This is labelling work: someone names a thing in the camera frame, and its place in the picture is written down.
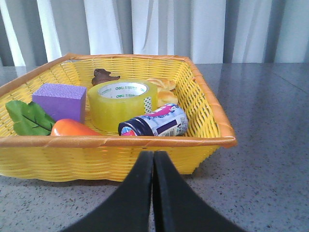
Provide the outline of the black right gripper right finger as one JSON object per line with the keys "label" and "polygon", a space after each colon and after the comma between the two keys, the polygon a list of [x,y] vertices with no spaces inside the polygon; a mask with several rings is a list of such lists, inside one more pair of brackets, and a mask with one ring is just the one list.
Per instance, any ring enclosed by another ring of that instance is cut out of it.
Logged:
{"label": "black right gripper right finger", "polygon": [[182,179],[167,152],[154,153],[153,208],[157,232],[242,232]]}

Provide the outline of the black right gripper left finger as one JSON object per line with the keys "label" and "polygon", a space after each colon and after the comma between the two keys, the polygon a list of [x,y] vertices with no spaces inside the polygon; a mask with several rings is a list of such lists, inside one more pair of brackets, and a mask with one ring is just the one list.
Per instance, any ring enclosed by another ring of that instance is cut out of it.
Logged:
{"label": "black right gripper left finger", "polygon": [[154,153],[143,151],[118,189],[65,232],[147,232]]}

